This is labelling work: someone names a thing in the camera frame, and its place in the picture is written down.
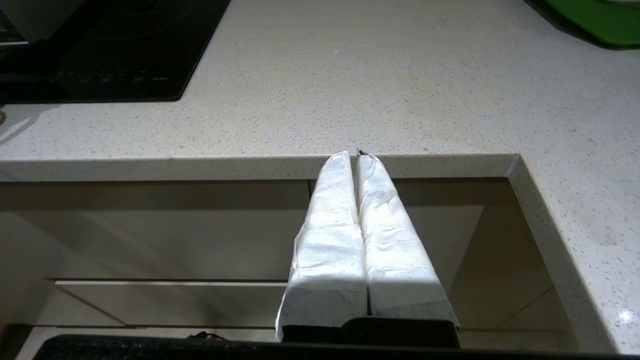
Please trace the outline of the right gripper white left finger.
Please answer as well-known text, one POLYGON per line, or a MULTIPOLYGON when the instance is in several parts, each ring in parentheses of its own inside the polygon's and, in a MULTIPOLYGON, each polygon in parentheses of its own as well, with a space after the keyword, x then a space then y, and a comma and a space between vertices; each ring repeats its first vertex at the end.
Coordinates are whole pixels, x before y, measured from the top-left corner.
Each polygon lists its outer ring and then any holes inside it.
POLYGON ((288 284, 275 320, 285 328, 341 328, 368 314, 365 249, 348 151, 323 164, 294 239, 288 284))

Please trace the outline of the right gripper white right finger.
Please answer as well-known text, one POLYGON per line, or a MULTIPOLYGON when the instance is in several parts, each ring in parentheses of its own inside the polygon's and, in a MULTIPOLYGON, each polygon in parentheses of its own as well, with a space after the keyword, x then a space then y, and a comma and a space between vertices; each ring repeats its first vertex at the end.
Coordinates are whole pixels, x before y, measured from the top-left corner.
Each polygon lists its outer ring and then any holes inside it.
POLYGON ((359 153, 356 181, 372 315, 449 321, 459 326, 441 280, 382 161, 370 153, 359 153))

